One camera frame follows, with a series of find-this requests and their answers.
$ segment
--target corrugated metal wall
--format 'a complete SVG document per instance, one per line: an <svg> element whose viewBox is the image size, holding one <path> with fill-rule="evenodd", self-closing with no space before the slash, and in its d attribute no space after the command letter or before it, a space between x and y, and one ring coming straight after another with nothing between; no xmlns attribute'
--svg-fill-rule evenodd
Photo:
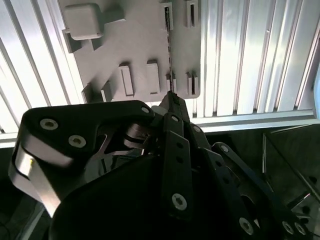
<svg viewBox="0 0 320 240"><path fill-rule="evenodd" d="M319 0L202 0L198 118L308 110Z"/></svg>
<svg viewBox="0 0 320 240"><path fill-rule="evenodd" d="M56 0L0 0L0 128L18 131L30 108L83 103Z"/></svg>

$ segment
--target white cube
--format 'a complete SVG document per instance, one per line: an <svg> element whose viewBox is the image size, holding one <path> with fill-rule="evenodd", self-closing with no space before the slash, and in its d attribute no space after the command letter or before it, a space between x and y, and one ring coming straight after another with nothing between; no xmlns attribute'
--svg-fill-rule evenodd
<svg viewBox="0 0 320 240"><path fill-rule="evenodd" d="M104 23L100 22L101 11L97 4L75 4L66 6L64 17L74 40L98 39L104 34Z"/></svg>

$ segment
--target silver bolt head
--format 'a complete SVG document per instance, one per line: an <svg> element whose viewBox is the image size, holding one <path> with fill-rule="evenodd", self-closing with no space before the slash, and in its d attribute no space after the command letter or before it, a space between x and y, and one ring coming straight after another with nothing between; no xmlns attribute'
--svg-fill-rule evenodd
<svg viewBox="0 0 320 240"><path fill-rule="evenodd" d="M174 207L180 211L184 211L187 208L187 201L184 196L179 193L175 193L171 197Z"/></svg>
<svg viewBox="0 0 320 240"><path fill-rule="evenodd" d="M245 219L244 217L240 217L239 224L241 228L249 235L254 234L254 228L252 227L251 223Z"/></svg>
<svg viewBox="0 0 320 240"><path fill-rule="evenodd" d="M299 223L295 222L294 226L299 231L299 233L301 233L302 235L306 235L305 229Z"/></svg>
<svg viewBox="0 0 320 240"><path fill-rule="evenodd" d="M82 149L87 142L82 136L72 135L69 137L69 144L75 148Z"/></svg>
<svg viewBox="0 0 320 240"><path fill-rule="evenodd" d="M228 153L229 149L225 145L221 145L221 149L225 152Z"/></svg>
<svg viewBox="0 0 320 240"><path fill-rule="evenodd" d="M171 116L171 118L173 119L173 120L175 120L176 122L179 122L179 119L176 117L176 116Z"/></svg>
<svg viewBox="0 0 320 240"><path fill-rule="evenodd" d="M197 133L201 133L201 129L198 126L193 126L193 129L197 132Z"/></svg>
<svg viewBox="0 0 320 240"><path fill-rule="evenodd" d="M40 121L40 126L45 129L45 130L56 130L59 125L58 123L53 120L53 119L50 119L50 118L44 118Z"/></svg>
<svg viewBox="0 0 320 240"><path fill-rule="evenodd" d="M146 114L150 113L150 110L144 106L141 108L141 110L144 111Z"/></svg>
<svg viewBox="0 0 320 240"><path fill-rule="evenodd" d="M293 228L289 225L289 223L287 223L286 221L282 222L282 226L284 227L284 229L291 235L294 234L294 230Z"/></svg>

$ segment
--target dark floor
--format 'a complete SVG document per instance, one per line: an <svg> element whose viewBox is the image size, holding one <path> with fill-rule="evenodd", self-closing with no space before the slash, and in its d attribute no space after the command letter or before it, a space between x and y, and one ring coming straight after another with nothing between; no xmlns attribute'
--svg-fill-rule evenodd
<svg viewBox="0 0 320 240"><path fill-rule="evenodd" d="M234 131L228 134L210 134L208 139L214 142L225 142L234 148L240 157L258 174L262 171L262 133L265 129ZM290 132L276 135L276 144L292 157L289 162L305 175L312 176L319 181L320 187L320 125L308 126ZM16 190L8 182L7 169L12 149L0 149L0 225L5 224L10 231L10 238L3 226L0 226L0 239L13 240L20 229L24 227L29 215L33 212L35 201L20 191ZM291 169L274 150L267 144L267 172L274 191L284 203L288 203L303 193L306 188L293 174ZM308 197L301 205L294 209L301 213L302 208L310 207L312 219L308 223L309 229L313 230L318 216L319 204L312 196ZM45 229L49 225L46 213L39 221L36 232L32 235L33 240L40 240ZM320 229L315 227L315 233L320 235Z"/></svg>

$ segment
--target cable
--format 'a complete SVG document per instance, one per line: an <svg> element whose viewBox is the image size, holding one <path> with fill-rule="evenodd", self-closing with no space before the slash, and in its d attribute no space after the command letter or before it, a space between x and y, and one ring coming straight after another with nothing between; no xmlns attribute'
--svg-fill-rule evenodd
<svg viewBox="0 0 320 240"><path fill-rule="evenodd" d="M0 225L5 228L5 230L6 230L6 232L7 232L6 235L8 235L9 240L11 240L10 231L9 231L9 229L7 228L7 226L4 225L2 222L0 222Z"/></svg>

